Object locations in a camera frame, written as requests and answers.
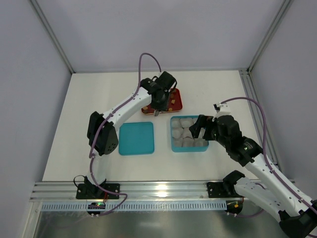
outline white robotic arm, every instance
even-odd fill
[[[122,124],[149,104],[155,110],[155,116],[159,112],[167,111],[169,95],[176,87],[176,79],[167,72],[163,72],[155,78],[155,80],[149,78],[141,80],[137,94],[131,94],[111,110],[103,114],[97,112],[91,114],[87,137],[89,145],[94,148],[92,171],[98,184],[102,184],[106,180],[106,157],[118,146],[117,132]],[[87,186],[91,187],[90,190],[94,189],[95,183],[90,171],[86,178]]]
[[[227,104],[214,106],[217,110],[214,117],[200,115],[190,128],[193,137],[197,138],[200,129],[205,127],[203,138],[220,143],[233,160],[256,175],[267,189],[260,188],[238,171],[223,179],[224,187],[270,213],[290,238],[306,237],[317,226],[317,201],[301,192],[269,158],[265,159],[255,141],[242,136],[238,122],[229,115]]]
[[[95,156],[91,163],[92,170],[84,180],[84,190],[88,196],[93,194],[97,198],[104,193],[99,188],[104,188],[106,184],[106,157],[118,145],[117,132],[121,125],[148,104],[155,109],[155,116],[160,111],[167,111],[169,94],[176,84],[172,75],[163,72],[156,80],[143,79],[138,93],[132,94],[117,107],[103,114],[92,113],[87,137]],[[317,201],[312,201],[291,183],[263,155],[262,148],[254,140],[242,136],[238,122],[229,115],[230,108],[227,104],[219,103],[215,105],[215,109],[217,114],[214,117],[199,115],[196,123],[190,127],[193,138],[197,138],[200,129],[205,128],[205,140],[220,143],[233,160],[255,174],[268,189],[260,188],[238,171],[233,171],[224,178],[225,188],[249,198],[265,209],[280,223],[290,238],[308,235],[317,226]]]

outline small snack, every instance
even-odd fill
[[[173,143],[174,143],[174,146],[176,147],[182,147],[183,138],[178,138],[178,139],[173,138]]]
[[[182,124],[182,127],[190,127],[194,124],[193,119],[192,118],[181,118],[180,119],[180,123]]]
[[[179,128],[173,128],[172,129],[172,136],[175,139],[178,139],[181,137],[182,133],[183,133],[184,129],[179,127]]]
[[[194,139],[186,137],[183,138],[183,147],[193,147]]]
[[[192,138],[192,139],[193,139],[192,133],[190,132],[190,130],[189,130],[188,127],[187,127],[187,128],[184,128],[182,137],[183,137],[183,138],[189,137],[189,138]]]
[[[173,118],[171,120],[171,125],[172,125],[172,128],[182,127],[179,118]]]

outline blue plastic container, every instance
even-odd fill
[[[171,147],[173,152],[204,152],[208,149],[209,142],[207,141],[207,146],[200,147],[177,147],[173,145],[173,136],[172,136],[172,119],[173,118],[198,118],[198,116],[174,116],[171,117],[169,121],[170,126],[170,139],[171,139]]]
[[[145,155],[154,152],[152,122],[124,123],[119,130],[120,155]]]

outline purple cable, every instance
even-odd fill
[[[266,165],[268,166],[268,168],[272,171],[272,173],[275,175],[275,177],[296,197],[298,198],[302,203],[304,203],[306,206],[308,206],[316,215],[317,215],[317,210],[312,207],[308,202],[306,202],[305,200],[302,199],[302,197],[300,195],[298,195],[279,175],[278,173],[273,170],[273,167],[271,166],[271,164],[269,163],[268,159],[267,159],[267,156],[266,156],[266,118],[265,118],[265,114],[264,114],[264,111],[263,111],[263,108],[261,107],[261,105],[253,100],[252,98],[247,98],[247,97],[237,97],[237,98],[230,98],[230,99],[227,99],[223,102],[221,102],[222,104],[223,103],[227,103],[227,102],[230,102],[230,101],[234,101],[234,100],[239,100],[239,99],[244,99],[244,100],[248,100],[248,101],[251,101],[253,102],[254,104],[256,104],[262,114],[262,119],[263,119],[263,142],[262,142],[262,148],[263,148],[263,156],[264,156],[264,160],[265,160],[265,163]]]
[[[158,64],[159,71],[162,72],[158,60],[157,60],[153,55],[151,55],[151,54],[149,54],[149,53],[142,53],[142,54],[140,55],[140,58],[139,58],[139,79],[138,79],[138,87],[137,87],[137,89],[135,90],[135,92],[134,92],[134,94],[132,95],[131,98],[129,98],[127,101],[125,101],[125,102],[122,103],[120,106],[118,106],[117,108],[115,108],[115,109],[106,117],[106,119],[100,124],[100,126],[99,126],[98,129],[97,129],[97,132],[96,132],[94,141],[93,141],[92,146],[91,146],[91,149],[90,149],[89,158],[91,158],[91,161],[90,161],[90,165],[89,165],[89,172],[90,172],[90,174],[91,174],[91,178],[93,179],[95,185],[96,185],[99,189],[101,189],[102,191],[104,191],[104,192],[106,192],[106,193],[109,193],[109,194],[112,194],[112,195],[123,195],[123,196],[124,196],[124,199],[123,199],[118,205],[116,205],[114,208],[112,208],[112,209],[109,210],[109,211],[106,211],[106,212],[104,212],[104,213],[101,213],[100,216],[104,216],[104,215],[108,215],[108,214],[112,213],[112,212],[113,212],[115,209],[117,209],[122,203],[124,203],[124,201],[128,198],[128,194],[126,194],[126,193],[121,193],[121,192],[118,193],[118,192],[108,191],[108,190],[104,189],[103,187],[101,187],[101,186],[97,183],[97,181],[96,181],[96,179],[95,179],[95,176],[94,176],[94,174],[93,174],[93,162],[94,162],[94,160],[95,160],[95,154],[93,153],[93,151],[94,151],[94,148],[95,148],[95,145],[96,145],[96,141],[97,141],[98,135],[99,135],[99,133],[100,133],[102,127],[104,126],[104,124],[109,120],[110,117],[113,116],[113,114],[115,114],[119,109],[121,109],[123,106],[125,106],[127,103],[129,103],[131,100],[133,100],[134,97],[138,94],[139,89],[140,89],[140,86],[141,86],[141,61],[142,61],[142,56],[144,56],[144,55],[151,56],[151,57],[155,60],[155,62]]]

